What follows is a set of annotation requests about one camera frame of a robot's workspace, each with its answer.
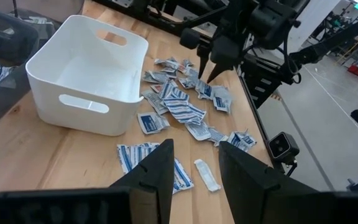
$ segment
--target floor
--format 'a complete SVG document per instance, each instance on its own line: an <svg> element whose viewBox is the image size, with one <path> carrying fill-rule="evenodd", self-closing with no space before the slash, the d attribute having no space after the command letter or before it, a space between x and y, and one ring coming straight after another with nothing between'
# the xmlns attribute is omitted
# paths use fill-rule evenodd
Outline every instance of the floor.
<svg viewBox="0 0 358 224"><path fill-rule="evenodd" d="M301 74L299 85L278 88L282 100L268 99L260 117L270 138L284 131L298 143L294 179L318 190L345 190L348 178L358 179L358 125L349 117L358 109L358 77L329 57Z"/></svg>

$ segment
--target wooden table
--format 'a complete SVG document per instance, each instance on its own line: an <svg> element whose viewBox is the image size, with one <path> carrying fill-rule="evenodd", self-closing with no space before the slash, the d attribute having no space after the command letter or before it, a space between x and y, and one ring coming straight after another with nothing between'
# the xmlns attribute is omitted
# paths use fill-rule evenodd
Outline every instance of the wooden table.
<svg viewBox="0 0 358 224"><path fill-rule="evenodd" d="M95 2L86 1L83 14L109 24L130 30L149 41L144 70L154 67L155 58L189 58L198 66L195 50L179 44L179 38L144 24L121 13L114 12ZM112 35L105 39L114 40ZM205 74L213 68L211 63ZM231 131L248 131L259 142L250 154L271 165L263 144L260 130L248 104L244 90L235 72L225 72L212 85L227 86L234 96L232 114L220 113L209 100L199 100L194 90L187 90L190 101L196 107L207 110L205 121L224 134ZM141 91L150 89L142 82ZM139 112L154 111L144 100ZM172 199L172 223L232 223L224 190L208 192L193 162L206 161L221 184L218 150L209 141L198 142L183 124L165 115L171 127L159 134L144 135L134 119L127 132L118 137L86 133L44 123L37 116L31 92L26 94L0 119L0 191L24 189L72 189L83 187L107 187L123 173L117 158L117 144L162 142L172 138L175 157L191 175L195 187L179 192Z"/></svg>

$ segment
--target bin handle hole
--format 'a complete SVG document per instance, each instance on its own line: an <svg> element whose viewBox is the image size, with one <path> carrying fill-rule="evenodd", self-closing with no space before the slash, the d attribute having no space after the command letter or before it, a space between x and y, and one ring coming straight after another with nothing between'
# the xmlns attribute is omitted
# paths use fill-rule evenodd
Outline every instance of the bin handle hole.
<svg viewBox="0 0 358 224"><path fill-rule="evenodd" d="M114 43L120 46L125 46L127 44L127 39L125 37L113 34L112 32L109 32L104 29L97 30L96 36L107 42Z"/></svg>
<svg viewBox="0 0 358 224"><path fill-rule="evenodd" d="M72 106L75 108L90 110L102 114L106 114L109 112L109 107L103 103L98 103L95 101L90 101L79 97L70 96L67 94L60 95L59 101L66 106Z"/></svg>

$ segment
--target wooden tabletop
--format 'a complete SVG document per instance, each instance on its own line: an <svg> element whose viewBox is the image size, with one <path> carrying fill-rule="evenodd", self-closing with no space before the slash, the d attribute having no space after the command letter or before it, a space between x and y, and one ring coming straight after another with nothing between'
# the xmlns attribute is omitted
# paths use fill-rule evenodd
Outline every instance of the wooden tabletop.
<svg viewBox="0 0 358 224"><path fill-rule="evenodd" d="M155 58L189 58L198 67L195 50L179 44L179 38L112 11L95 2L86 1L83 14L114 26L130 30L149 41L144 70L154 70ZM203 80L213 68L209 63ZM199 100L194 90L187 90L196 107L207 110L205 121L224 134L248 131L259 142L250 154L271 165L244 90L235 72L225 72L212 82L224 85L234 97L232 114L221 113L209 100ZM141 83L141 91L150 84ZM154 111L144 100L139 112ZM218 149L209 141L197 141L170 114L165 117L170 127L161 133L144 135L134 119L127 132L118 137L102 136L74 129L46 124L39 119L33 97L28 93L2 119L0 119L0 191L24 189L72 189L107 187L122 177L117 158L117 144L140 144L147 141L162 142L172 138L175 157L191 176L195 187L173 196L171 223L232 223L231 212L224 190L210 193L195 165L196 159L208 163L217 182L221 184Z"/></svg>

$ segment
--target white plastic bin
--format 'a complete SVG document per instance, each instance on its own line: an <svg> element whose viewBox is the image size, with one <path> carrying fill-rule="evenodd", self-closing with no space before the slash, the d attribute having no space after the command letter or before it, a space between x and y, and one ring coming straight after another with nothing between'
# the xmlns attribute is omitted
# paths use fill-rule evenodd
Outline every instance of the white plastic bin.
<svg viewBox="0 0 358 224"><path fill-rule="evenodd" d="M97 37L119 35L126 45ZM26 63L37 106L46 123L118 136L143 97L140 76L149 43L126 30L85 16L70 16Z"/></svg>

